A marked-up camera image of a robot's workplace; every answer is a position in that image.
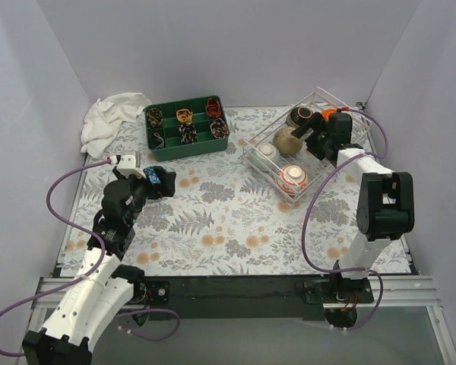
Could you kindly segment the olive brown bowl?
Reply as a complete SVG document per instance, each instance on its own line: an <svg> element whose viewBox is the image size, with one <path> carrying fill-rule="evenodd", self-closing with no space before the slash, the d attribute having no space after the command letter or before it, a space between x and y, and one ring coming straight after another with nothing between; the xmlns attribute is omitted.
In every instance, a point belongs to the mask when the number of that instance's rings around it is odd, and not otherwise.
<svg viewBox="0 0 456 365"><path fill-rule="evenodd" d="M301 151L303 140L291 135L294 129L294 127L286 126L274 134L273 145L281 154L297 154Z"/></svg>

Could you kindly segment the white orange floral bowl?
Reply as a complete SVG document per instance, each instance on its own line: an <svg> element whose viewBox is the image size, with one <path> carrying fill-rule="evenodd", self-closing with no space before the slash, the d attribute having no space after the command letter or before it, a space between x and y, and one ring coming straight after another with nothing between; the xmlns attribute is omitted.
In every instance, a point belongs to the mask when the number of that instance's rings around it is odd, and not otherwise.
<svg viewBox="0 0 456 365"><path fill-rule="evenodd" d="M304 190L309 177L302 167L290 164L279 170L275 182L283 192L293 197Z"/></svg>

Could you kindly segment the blue patterned bowl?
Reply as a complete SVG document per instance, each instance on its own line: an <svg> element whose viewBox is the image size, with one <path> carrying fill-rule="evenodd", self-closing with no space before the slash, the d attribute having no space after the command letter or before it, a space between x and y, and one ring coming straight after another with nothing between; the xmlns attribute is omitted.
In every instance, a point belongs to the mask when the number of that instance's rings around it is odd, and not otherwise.
<svg viewBox="0 0 456 365"><path fill-rule="evenodd" d="M160 185L162 183L162 176L166 172L161 166L149 166L143 169L144 175L154 185Z"/></svg>

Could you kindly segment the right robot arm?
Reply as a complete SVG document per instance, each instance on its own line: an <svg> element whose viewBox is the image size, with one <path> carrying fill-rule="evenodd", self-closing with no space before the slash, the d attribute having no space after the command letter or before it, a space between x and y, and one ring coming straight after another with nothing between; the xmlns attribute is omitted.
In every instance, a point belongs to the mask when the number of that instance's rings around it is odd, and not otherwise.
<svg viewBox="0 0 456 365"><path fill-rule="evenodd" d="M379 157L351 141L353 110L337 109L324 118L315 113L291 134L304 139L310 154L327 160L359 183L356 209L358 232L342 259L332 269L319 271L322 278L302 282L306 300L321 303L373 300L368 276L381 252L410 232L415 223L413 177L394 172Z"/></svg>

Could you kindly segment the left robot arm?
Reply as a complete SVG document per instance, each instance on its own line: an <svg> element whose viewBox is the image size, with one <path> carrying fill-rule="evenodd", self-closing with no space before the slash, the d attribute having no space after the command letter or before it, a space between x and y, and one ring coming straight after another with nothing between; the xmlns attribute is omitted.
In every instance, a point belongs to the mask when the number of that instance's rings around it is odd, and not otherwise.
<svg viewBox="0 0 456 365"><path fill-rule="evenodd" d="M145 203L174 196L176 173L161 166L115 167L113 172L116 180L103 190L72 285L41 329L24 336L22 348L29 364L89 364L100 336L121 307L140 303L148 293L143 270L121 260Z"/></svg>

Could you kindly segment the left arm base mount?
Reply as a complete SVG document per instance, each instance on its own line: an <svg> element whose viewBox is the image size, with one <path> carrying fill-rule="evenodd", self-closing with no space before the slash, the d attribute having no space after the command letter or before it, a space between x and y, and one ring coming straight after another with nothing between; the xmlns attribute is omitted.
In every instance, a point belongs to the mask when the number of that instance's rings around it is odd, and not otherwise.
<svg viewBox="0 0 456 365"><path fill-rule="evenodd" d="M142 297L134 297L128 302L129 308L125 311L136 314L122 317L127 323L131 320L138 328L149 319L150 314L145 312L146 309L168 303L170 284L168 281L145 281L139 284L139 290Z"/></svg>

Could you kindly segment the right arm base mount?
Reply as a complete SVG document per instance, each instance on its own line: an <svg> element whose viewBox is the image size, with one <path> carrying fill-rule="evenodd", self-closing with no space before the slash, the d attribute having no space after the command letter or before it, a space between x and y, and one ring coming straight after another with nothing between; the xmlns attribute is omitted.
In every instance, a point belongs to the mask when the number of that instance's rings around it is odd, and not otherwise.
<svg viewBox="0 0 456 365"><path fill-rule="evenodd" d="M323 314L329 325L339 329L354 327L358 319L357 305L374 301L368 278L320 277L296 282L295 289L307 304L334 304L335 307L323 309Z"/></svg>

